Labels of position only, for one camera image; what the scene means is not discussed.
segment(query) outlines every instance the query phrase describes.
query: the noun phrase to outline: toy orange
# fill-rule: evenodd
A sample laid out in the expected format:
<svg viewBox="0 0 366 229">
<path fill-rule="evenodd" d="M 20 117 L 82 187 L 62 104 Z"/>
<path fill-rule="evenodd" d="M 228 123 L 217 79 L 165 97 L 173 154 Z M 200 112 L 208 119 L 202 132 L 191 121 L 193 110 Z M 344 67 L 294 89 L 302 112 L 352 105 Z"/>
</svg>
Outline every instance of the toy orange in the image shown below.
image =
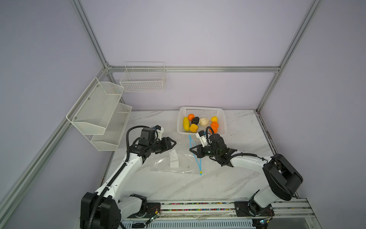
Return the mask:
<svg viewBox="0 0 366 229">
<path fill-rule="evenodd" d="M 217 128 L 219 127 L 219 124 L 218 124 L 217 122 L 212 122 L 212 123 L 211 123 L 211 127 L 212 127 L 212 128 L 214 128 L 214 127 L 215 127 L 215 128 L 217 129 Z"/>
<path fill-rule="evenodd" d="M 192 121 L 192 119 L 194 118 L 194 114 L 190 114 L 190 115 L 188 115 L 188 120 L 189 121 Z"/>
<path fill-rule="evenodd" d="M 217 127 L 211 126 L 214 133 L 217 133 Z"/>
</svg>

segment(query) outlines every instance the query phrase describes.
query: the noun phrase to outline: plastic basket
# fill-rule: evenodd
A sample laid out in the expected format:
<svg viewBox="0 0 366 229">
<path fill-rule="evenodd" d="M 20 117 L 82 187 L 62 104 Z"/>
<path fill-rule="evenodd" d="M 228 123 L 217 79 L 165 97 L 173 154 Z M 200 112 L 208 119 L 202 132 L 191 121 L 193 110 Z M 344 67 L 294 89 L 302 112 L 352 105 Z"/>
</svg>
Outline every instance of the plastic basket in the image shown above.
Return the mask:
<svg viewBox="0 0 366 229">
<path fill-rule="evenodd" d="M 183 118 L 188 117 L 189 114 L 194 114 L 195 117 L 199 118 L 208 118 L 210 120 L 207 126 L 201 126 L 200 124 L 198 124 L 198 130 L 196 133 L 198 133 L 201 130 L 206 130 L 206 127 L 210 126 L 212 123 L 211 118 L 213 116 L 216 116 L 217 123 L 219 124 L 217 133 L 219 135 L 226 134 L 227 127 L 226 127 L 226 118 L 224 110 L 220 108 L 211 108 L 211 107 L 181 107 L 179 109 L 178 120 L 177 120 L 178 133 L 184 136 L 196 135 L 196 133 L 193 133 L 191 131 L 185 131 L 183 128 Z"/>
<path fill-rule="evenodd" d="M 125 92 L 162 92 L 166 81 L 164 62 L 125 62 L 120 84 Z"/>
</svg>

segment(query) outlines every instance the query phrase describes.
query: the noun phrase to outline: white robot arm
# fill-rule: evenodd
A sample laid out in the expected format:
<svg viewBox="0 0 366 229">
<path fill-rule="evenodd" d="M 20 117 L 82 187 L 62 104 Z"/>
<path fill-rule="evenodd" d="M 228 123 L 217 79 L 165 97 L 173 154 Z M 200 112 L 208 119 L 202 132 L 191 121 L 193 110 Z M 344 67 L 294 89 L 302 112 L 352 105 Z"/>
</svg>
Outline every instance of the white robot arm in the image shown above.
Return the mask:
<svg viewBox="0 0 366 229">
<path fill-rule="evenodd" d="M 267 178 L 269 185 L 254 193 L 246 212 L 251 216 L 258 216 L 265 211 L 265 207 L 277 200 L 291 200 L 303 178 L 283 155 L 261 157 L 227 148 L 219 134 L 208 137 L 208 129 L 213 133 L 211 127 L 207 127 L 205 132 L 198 132 L 196 136 L 202 144 L 190 148 L 198 158 L 209 156 L 221 166 L 247 168 L 262 173 Z"/>
<path fill-rule="evenodd" d="M 141 136 L 129 145 L 128 134 L 131 130 L 143 128 Z M 112 176 L 94 193 L 87 192 L 81 200 L 80 228 L 82 229 L 116 229 L 121 220 L 135 214 L 143 217 L 146 214 L 147 199 L 145 196 L 132 194 L 120 202 L 123 187 L 151 153 L 160 154 L 172 149 L 176 141 L 162 137 L 164 129 L 135 126 L 126 132 L 127 154 Z"/>
</svg>

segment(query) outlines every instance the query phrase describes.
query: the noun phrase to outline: wire basket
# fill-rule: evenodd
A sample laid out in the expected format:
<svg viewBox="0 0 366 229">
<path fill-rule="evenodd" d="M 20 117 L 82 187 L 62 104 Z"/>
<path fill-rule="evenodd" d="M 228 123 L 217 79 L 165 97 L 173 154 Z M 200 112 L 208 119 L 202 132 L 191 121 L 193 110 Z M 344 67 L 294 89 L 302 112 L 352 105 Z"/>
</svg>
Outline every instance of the wire basket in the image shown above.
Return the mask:
<svg viewBox="0 0 366 229">
<path fill-rule="evenodd" d="M 118 103 L 104 135 L 94 135 L 90 142 L 99 151 L 116 151 L 122 139 L 132 107 Z"/>
<path fill-rule="evenodd" d="M 199 118 L 208 118 L 210 122 L 207 126 L 201 126 L 200 124 L 198 124 L 198 130 L 195 133 L 191 131 L 185 131 L 183 128 L 183 118 L 188 117 L 189 114 L 194 114 L 195 117 Z M 211 108 L 211 107 L 181 107 L 179 109 L 178 120 L 177 120 L 177 132 L 182 134 L 183 136 L 188 136 L 188 135 L 196 135 L 196 133 L 198 133 L 201 130 L 206 131 L 206 127 L 210 126 L 212 123 L 211 118 L 213 116 L 217 117 L 217 123 L 219 124 L 217 133 L 219 135 L 224 135 L 227 131 L 226 117 L 224 110 L 220 108 Z"/>
<path fill-rule="evenodd" d="M 164 62 L 125 62 L 120 84 L 125 92 L 163 92 L 166 81 Z"/>
<path fill-rule="evenodd" d="M 69 121 L 82 134 L 104 134 L 122 92 L 123 87 L 117 84 L 97 80 L 88 98 Z"/>
<path fill-rule="evenodd" d="M 115 151 L 122 139 L 132 107 L 120 103 L 123 87 L 97 78 L 87 97 L 81 96 L 66 115 L 99 151 Z"/>
</svg>

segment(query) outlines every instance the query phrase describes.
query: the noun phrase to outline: marble table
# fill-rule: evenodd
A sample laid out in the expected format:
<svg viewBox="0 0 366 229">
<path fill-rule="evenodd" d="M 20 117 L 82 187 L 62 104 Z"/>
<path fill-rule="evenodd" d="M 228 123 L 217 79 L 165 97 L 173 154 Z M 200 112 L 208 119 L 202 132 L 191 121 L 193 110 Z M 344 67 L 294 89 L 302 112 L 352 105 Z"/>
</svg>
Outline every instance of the marble table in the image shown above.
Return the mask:
<svg viewBox="0 0 366 229">
<path fill-rule="evenodd" d="M 273 153 L 253 110 L 225 110 L 227 133 L 223 136 L 227 147 L 259 156 Z M 268 185 L 264 175 L 245 168 L 219 165 L 208 157 L 202 158 L 202 175 L 189 151 L 189 137 L 176 131 L 178 111 L 133 111 L 126 131 L 137 125 L 164 128 L 163 137 L 177 141 L 174 149 L 179 168 L 170 168 L 169 153 L 152 154 L 132 176 L 121 199 L 130 194 L 144 195 L 148 200 L 214 200 L 250 198 L 257 190 Z M 141 129 L 130 132 L 130 144 L 139 137 Z M 126 154 L 126 136 L 114 154 L 107 178 L 122 162 Z M 196 144 L 199 140 L 192 138 Z"/>
</svg>

